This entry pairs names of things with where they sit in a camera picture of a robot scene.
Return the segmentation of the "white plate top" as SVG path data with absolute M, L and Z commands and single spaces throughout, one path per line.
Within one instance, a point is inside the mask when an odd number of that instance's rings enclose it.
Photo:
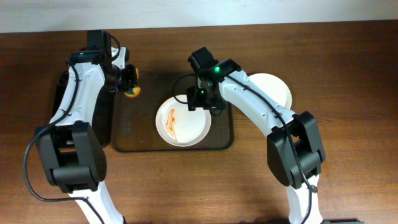
M 155 126 L 159 136 L 177 147 L 189 147 L 204 140 L 211 128 L 208 110 L 197 108 L 189 111 L 188 106 L 178 102 L 186 101 L 186 95 L 177 95 L 165 100 L 157 110 Z

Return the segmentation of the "grey-white plate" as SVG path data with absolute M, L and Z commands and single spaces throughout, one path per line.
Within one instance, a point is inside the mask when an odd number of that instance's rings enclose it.
M 255 73 L 250 75 L 249 79 L 276 103 L 291 109 L 292 94 L 285 82 L 280 78 L 268 73 Z

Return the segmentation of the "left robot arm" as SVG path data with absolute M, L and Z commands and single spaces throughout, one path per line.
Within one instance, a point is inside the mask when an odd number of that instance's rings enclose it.
M 105 184 L 103 148 L 111 139 L 114 99 L 137 97 L 138 69 L 129 64 L 127 47 L 111 43 L 104 30 L 90 30 L 87 45 L 66 59 L 56 89 L 52 118 L 35 130 L 26 151 L 37 146 L 47 181 L 74 200 L 90 223 L 125 223 Z

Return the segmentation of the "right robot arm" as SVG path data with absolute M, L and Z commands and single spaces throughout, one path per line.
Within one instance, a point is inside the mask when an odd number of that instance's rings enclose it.
M 318 181 L 326 156 L 318 124 L 278 104 L 234 60 L 222 62 L 202 47 L 188 58 L 195 84 L 187 90 L 188 109 L 223 111 L 231 103 L 265 135 L 267 164 L 286 188 L 290 223 L 323 223 Z

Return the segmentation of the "green and yellow sponge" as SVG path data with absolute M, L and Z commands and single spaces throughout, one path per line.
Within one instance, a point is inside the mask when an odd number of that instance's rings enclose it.
M 124 94 L 128 98 L 135 98 L 140 94 L 141 88 L 137 84 L 138 80 L 139 80 L 139 70 L 133 65 L 127 65 L 126 91 L 124 92 Z

